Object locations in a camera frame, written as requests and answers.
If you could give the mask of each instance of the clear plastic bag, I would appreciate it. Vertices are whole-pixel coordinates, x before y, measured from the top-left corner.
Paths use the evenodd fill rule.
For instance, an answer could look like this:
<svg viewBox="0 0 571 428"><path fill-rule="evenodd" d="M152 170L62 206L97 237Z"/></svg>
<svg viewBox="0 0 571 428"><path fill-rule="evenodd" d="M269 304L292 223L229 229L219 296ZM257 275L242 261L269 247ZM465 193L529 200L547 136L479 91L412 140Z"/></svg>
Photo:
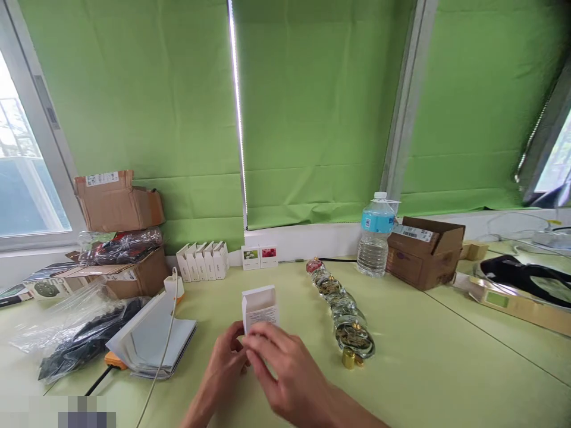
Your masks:
<svg viewBox="0 0 571 428"><path fill-rule="evenodd" d="M104 354L107 341L149 300L119 300L98 279L17 325L8 343L28 354L39 365L38 380L50 384Z"/></svg>
<svg viewBox="0 0 571 428"><path fill-rule="evenodd" d="M80 266L125 265L137 263L164 240L157 226L131 232L79 233Z"/></svg>

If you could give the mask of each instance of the round glass container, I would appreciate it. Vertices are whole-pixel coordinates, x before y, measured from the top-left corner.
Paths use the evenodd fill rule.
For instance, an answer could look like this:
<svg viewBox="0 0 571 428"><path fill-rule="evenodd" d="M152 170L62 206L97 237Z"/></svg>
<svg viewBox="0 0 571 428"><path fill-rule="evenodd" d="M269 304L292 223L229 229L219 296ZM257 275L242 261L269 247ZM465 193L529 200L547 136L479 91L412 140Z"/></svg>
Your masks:
<svg viewBox="0 0 571 428"><path fill-rule="evenodd" d="M353 352L366 360L375 355L375 342L371 334L358 322L351 322L345 315L335 323L335 339L341 349L350 348Z"/></svg>
<svg viewBox="0 0 571 428"><path fill-rule="evenodd" d="M343 286L341 285L341 282L337 281L331 275L325 281L321 282L321 284L318 285L318 288L321 297L323 297L326 300L329 300L328 299L329 296L332 295L333 293L339 292L343 288Z"/></svg>
<svg viewBox="0 0 571 428"><path fill-rule="evenodd" d="M313 282L314 286L318 287L326 279L329 279L330 276L331 274L325 269L324 266L322 266L313 271L311 274L311 281Z"/></svg>
<svg viewBox="0 0 571 428"><path fill-rule="evenodd" d="M354 301L336 306L331 310L331 316L333 317L333 322L335 322L337 319L345 315L353 315L358 317L357 319L359 320L359 324L363 327L367 327L367 319L365 318L365 315L363 315L361 310L357 308L357 305L355 304Z"/></svg>
<svg viewBox="0 0 571 428"><path fill-rule="evenodd" d="M308 261L307 264L305 265L305 270L307 271L308 274L312 274L312 272L323 266L323 263L321 262L321 260L319 260L317 257Z"/></svg>
<svg viewBox="0 0 571 428"><path fill-rule="evenodd" d="M345 288L342 288L338 292L330 294L327 301L329 302L329 307L331 308L331 310L333 310L335 306L339 306L349 302L355 302L355 299L351 294L349 294L349 292Z"/></svg>

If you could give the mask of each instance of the box with red flower image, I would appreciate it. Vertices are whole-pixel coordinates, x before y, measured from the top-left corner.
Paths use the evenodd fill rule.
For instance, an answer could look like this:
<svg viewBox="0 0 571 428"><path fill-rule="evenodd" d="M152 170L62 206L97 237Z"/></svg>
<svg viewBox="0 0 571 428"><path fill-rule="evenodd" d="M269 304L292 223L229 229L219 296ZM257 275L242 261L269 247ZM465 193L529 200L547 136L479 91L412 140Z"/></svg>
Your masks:
<svg viewBox="0 0 571 428"><path fill-rule="evenodd" d="M278 250L275 245L260 246L260 252L262 253L262 269L274 268L278 265Z"/></svg>

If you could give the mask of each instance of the gold lid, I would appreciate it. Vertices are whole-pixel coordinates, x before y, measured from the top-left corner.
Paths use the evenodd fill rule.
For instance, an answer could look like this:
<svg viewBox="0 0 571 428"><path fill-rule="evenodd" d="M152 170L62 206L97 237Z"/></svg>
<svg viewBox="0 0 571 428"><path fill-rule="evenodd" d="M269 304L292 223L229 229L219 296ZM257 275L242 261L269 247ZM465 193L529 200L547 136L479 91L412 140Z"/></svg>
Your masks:
<svg viewBox="0 0 571 428"><path fill-rule="evenodd" d="M357 367L363 367L365 365L365 362L361 357L355 354L355 364L357 364Z"/></svg>
<svg viewBox="0 0 571 428"><path fill-rule="evenodd" d="M351 348L343 348L341 360L345 368L351 370L355 365L355 353Z"/></svg>

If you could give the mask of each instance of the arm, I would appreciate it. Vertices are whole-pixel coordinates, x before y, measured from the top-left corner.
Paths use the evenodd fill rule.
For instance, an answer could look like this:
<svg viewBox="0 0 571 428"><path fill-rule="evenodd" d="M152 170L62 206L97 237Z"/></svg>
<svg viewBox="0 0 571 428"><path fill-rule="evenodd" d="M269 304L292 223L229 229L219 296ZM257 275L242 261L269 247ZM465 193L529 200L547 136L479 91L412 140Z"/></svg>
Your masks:
<svg viewBox="0 0 571 428"><path fill-rule="evenodd" d="M326 380L299 337L272 324L257 323L243 343L272 410L298 428L388 428Z"/></svg>
<svg viewBox="0 0 571 428"><path fill-rule="evenodd" d="M240 374L250 365L246 350L238 340L243 334L242 321L236 321L216 339L198 392L180 428L206 428L217 406L231 395Z"/></svg>

